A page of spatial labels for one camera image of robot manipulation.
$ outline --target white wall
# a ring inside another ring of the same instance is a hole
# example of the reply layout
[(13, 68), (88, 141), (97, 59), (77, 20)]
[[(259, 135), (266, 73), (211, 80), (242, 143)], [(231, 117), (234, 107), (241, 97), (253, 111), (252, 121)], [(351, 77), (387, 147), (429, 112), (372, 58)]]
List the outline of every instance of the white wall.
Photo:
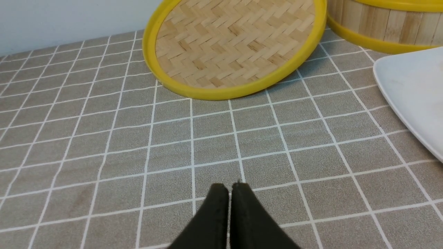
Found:
[(143, 29), (160, 2), (0, 1), (0, 56)]

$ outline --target bamboo steamer lid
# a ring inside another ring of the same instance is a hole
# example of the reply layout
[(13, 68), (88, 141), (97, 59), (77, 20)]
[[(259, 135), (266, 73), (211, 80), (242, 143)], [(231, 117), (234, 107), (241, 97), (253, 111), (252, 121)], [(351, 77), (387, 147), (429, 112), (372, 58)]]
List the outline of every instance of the bamboo steamer lid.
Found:
[(230, 99), (288, 76), (325, 23), (325, 0), (165, 0), (145, 29), (143, 53), (169, 90)]

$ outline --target yellow plastic rim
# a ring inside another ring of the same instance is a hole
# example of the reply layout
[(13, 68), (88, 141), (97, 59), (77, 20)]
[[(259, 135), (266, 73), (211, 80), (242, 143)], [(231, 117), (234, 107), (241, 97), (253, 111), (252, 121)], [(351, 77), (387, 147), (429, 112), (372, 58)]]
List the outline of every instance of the yellow plastic rim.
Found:
[(327, 19), (329, 27), (338, 36), (342, 37), (343, 39), (347, 40), (350, 43), (354, 43), (356, 45), (369, 48), (374, 51), (387, 53), (387, 54), (402, 54), (402, 53), (414, 52), (414, 51), (437, 47), (437, 46), (398, 44), (398, 43), (391, 43), (391, 42), (377, 40), (374, 38), (370, 38), (355, 33), (354, 31), (347, 29), (342, 25), (338, 24), (336, 21), (334, 21), (334, 19), (331, 18), (329, 14), (327, 16), (328, 16)]
[(375, 7), (415, 12), (443, 12), (442, 0), (354, 0)]
[(202, 100), (225, 100), (246, 96), (263, 90), (294, 72), (314, 51), (326, 25), (326, 0), (313, 0), (315, 4), (314, 27), (305, 44), (295, 56), (282, 67), (249, 84), (223, 89), (195, 88), (169, 77), (157, 60), (155, 43), (160, 26), (166, 16), (181, 0), (163, 0), (152, 14), (143, 34), (142, 49), (145, 62), (155, 77), (169, 90), (185, 97)]

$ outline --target bamboo steamer basket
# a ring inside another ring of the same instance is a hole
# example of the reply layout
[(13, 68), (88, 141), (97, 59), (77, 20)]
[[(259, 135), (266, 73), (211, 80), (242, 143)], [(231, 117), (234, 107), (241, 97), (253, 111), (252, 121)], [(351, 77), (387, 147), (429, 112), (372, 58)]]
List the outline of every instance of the bamboo steamer basket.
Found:
[(328, 0), (327, 17), (339, 36), (379, 52), (443, 45), (441, 0)]
[(223, 100), (295, 71), (326, 25), (326, 0), (163, 0), (144, 31), (147, 66), (169, 90)]

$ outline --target white ceramic dish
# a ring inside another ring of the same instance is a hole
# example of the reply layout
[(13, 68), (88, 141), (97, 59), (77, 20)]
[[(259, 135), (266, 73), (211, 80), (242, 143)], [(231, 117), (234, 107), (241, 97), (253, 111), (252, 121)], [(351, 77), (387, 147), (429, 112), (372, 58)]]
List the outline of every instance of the white ceramic dish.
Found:
[(383, 57), (373, 71), (397, 116), (443, 162), (443, 47)]

